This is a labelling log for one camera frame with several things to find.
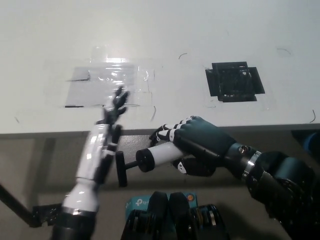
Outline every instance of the robotic hand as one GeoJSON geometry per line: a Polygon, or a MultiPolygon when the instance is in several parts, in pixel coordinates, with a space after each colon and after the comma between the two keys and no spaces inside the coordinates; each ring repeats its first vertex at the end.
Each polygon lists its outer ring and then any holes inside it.
{"type": "Polygon", "coordinates": [[[76,185],[62,203],[51,240],[91,239],[99,209],[98,190],[109,173],[122,131],[120,125],[113,125],[126,111],[128,95],[120,87],[112,105],[103,109],[104,119],[89,133],[76,173],[76,185]]]}
{"type": "MultiPolygon", "coordinates": [[[[184,174],[207,177],[217,167],[227,168],[234,177],[245,182],[252,198],[265,205],[270,217],[276,218],[292,239],[320,234],[320,200],[316,197],[319,183],[314,171],[303,161],[281,152],[261,153],[237,143],[198,116],[175,125],[165,124],[150,139],[154,143],[172,142],[174,146],[170,147],[178,148],[183,153],[181,157],[194,156],[173,162],[184,174]]],[[[155,151],[146,149],[155,158],[155,151]]]]}

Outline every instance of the white table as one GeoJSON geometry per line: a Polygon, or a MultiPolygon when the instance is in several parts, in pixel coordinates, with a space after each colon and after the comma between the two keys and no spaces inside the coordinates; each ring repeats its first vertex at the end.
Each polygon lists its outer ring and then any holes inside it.
{"type": "Polygon", "coordinates": [[[318,0],[8,1],[0,10],[0,135],[89,131],[101,110],[47,105],[44,65],[88,59],[103,45],[109,58],[158,63],[152,106],[120,120],[127,134],[190,115],[221,127],[318,128],[319,12],[318,0]],[[207,107],[205,68],[240,61],[257,67],[265,100],[207,107]]]}

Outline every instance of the white cylindrical object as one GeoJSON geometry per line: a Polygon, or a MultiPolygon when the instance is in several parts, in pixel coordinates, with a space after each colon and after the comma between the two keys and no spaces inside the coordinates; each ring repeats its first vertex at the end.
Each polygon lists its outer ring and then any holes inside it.
{"type": "Polygon", "coordinates": [[[186,153],[177,148],[172,142],[166,142],[148,149],[153,155],[155,167],[181,159],[186,155],[186,153]]]}
{"type": "Polygon", "coordinates": [[[185,152],[177,148],[172,142],[166,142],[136,152],[135,158],[142,172],[149,172],[155,167],[181,159],[185,152]]]}

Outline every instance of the black rod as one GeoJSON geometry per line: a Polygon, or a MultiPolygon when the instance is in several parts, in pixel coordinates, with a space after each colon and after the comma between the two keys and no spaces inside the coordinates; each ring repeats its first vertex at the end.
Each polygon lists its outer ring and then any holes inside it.
{"type": "Polygon", "coordinates": [[[1,184],[0,200],[30,227],[41,227],[41,222],[14,196],[12,196],[10,192],[8,192],[1,184]]]}

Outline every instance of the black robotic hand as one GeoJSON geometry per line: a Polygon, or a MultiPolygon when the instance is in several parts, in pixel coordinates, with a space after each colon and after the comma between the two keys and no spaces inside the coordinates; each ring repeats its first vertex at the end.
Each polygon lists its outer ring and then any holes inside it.
{"type": "Polygon", "coordinates": [[[211,176],[216,167],[224,165],[223,158],[236,143],[217,126],[199,116],[191,116],[179,124],[165,124],[151,136],[153,143],[160,140],[173,142],[182,151],[194,157],[179,159],[173,165],[182,173],[193,176],[211,176]]]}

